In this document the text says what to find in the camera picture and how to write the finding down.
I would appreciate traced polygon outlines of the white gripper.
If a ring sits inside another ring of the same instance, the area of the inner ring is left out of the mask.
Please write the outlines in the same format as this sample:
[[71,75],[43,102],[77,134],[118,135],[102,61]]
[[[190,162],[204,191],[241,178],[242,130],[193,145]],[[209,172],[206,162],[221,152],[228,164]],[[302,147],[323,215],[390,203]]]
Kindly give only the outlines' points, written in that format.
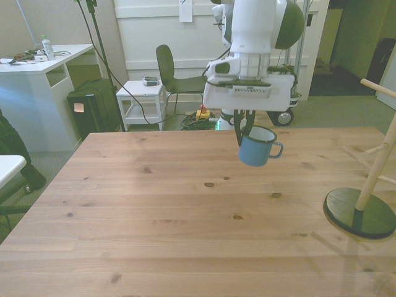
[[255,110],[285,111],[289,108],[294,82],[295,78],[292,75],[270,75],[260,84],[219,81],[211,76],[204,89],[204,105],[208,108],[234,110],[235,133],[238,145],[241,146],[241,123],[244,115],[245,134],[250,134],[254,125]]

